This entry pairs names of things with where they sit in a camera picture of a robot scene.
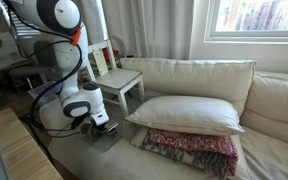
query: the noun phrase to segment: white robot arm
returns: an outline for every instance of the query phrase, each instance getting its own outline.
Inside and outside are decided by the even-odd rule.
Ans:
[[[80,51],[75,47],[76,44],[82,52],[80,69],[85,68],[88,60],[87,33],[75,0],[5,0],[5,3],[21,18],[40,28],[50,29],[67,37],[79,37],[74,38],[75,42],[72,43],[54,45],[55,56],[63,77],[68,75],[79,61]],[[54,37],[54,42],[63,40],[67,39]],[[89,114],[95,126],[103,125],[109,120],[100,88],[87,84],[79,89],[77,73],[63,82],[60,100],[63,113],[68,117],[77,118]]]

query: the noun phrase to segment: red patterned blanket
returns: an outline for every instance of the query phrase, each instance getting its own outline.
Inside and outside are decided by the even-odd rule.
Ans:
[[[238,154],[230,136],[212,136],[150,129],[142,148],[159,149],[160,154],[181,161],[184,152],[193,156],[192,165],[204,168],[220,179],[234,176]]]

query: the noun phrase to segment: beige couch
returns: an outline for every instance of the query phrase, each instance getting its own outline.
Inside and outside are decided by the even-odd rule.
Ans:
[[[205,89],[205,87],[212,87],[212,83],[206,82],[201,87],[200,85],[203,83],[192,85],[194,83],[190,82],[189,78],[185,78],[191,74],[192,76],[196,75],[192,78],[193,80],[204,81],[205,78],[210,80],[209,77],[203,77],[203,74],[215,72],[213,70],[198,74],[197,77],[197,72],[194,69],[190,69],[192,70],[190,72],[185,69],[183,72],[178,72],[181,71],[181,68],[178,68],[176,61],[173,61],[175,63],[172,62],[171,70],[165,69],[167,66],[164,65],[150,65],[145,68],[143,64],[140,66],[134,64],[135,61],[136,59],[124,59],[122,66],[126,69],[143,72],[147,99],[156,96],[191,95],[190,93],[194,94],[196,91],[210,91],[235,104],[234,107],[241,115],[240,122],[245,130],[245,133],[239,136],[243,148],[243,156],[240,159],[245,158],[246,162],[242,163],[243,167],[239,167],[239,169],[247,173],[247,176],[245,174],[237,175],[235,179],[288,179],[288,74],[256,72],[254,76],[252,74],[249,82],[244,81],[245,78],[248,79],[247,76],[249,75],[247,74],[242,73],[241,76],[245,75],[245,77],[231,76],[232,81],[222,80],[222,82],[233,85],[236,81],[237,83],[243,81],[239,84],[244,85],[235,86],[229,90],[233,92],[225,94],[223,87],[232,87],[221,86],[222,89],[219,88],[215,92],[214,89]],[[169,60],[155,59],[155,61],[163,64]],[[248,67],[247,73],[253,71],[253,67]],[[159,74],[159,77],[156,77],[155,72],[168,72],[170,74]],[[181,73],[185,74],[183,74],[180,84],[183,85],[184,83],[186,89],[187,87],[196,89],[189,90],[191,91],[189,94],[182,92],[170,94],[171,91],[168,90],[163,92],[163,89],[167,89],[170,84],[175,91],[181,88],[174,86],[172,81],[172,74],[176,73],[179,73],[177,77]],[[158,83],[161,78],[165,78],[165,80],[163,83]],[[130,109],[133,111],[140,105],[136,99],[131,98],[128,101]],[[41,108],[40,115],[44,122],[50,120],[48,114],[52,113],[52,107],[55,106],[50,103]],[[111,119],[122,118],[119,107],[109,105],[107,109]],[[60,119],[53,117],[52,121],[60,121]],[[89,142],[79,136],[53,139],[49,149],[54,158],[81,179],[210,179],[203,170],[182,163],[174,163],[163,156],[131,145],[130,141],[138,128],[139,126],[123,120],[123,138],[105,152],[90,146]]]

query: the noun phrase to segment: wooden chair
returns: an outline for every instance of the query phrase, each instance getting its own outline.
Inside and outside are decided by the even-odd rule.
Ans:
[[[107,48],[108,56],[110,59],[109,65],[111,66],[110,70],[107,67],[107,63],[105,62],[102,52],[102,49],[104,48]],[[125,99],[125,93],[128,90],[138,84],[140,100],[141,102],[144,102],[145,100],[142,73],[138,71],[117,68],[110,40],[89,46],[88,53],[93,54],[97,69],[99,70],[99,74],[95,76],[91,64],[87,63],[88,75],[90,76],[91,81],[97,84],[102,91],[117,95],[119,101],[106,98],[104,98],[104,101],[120,105],[123,115],[128,116],[129,111]]]

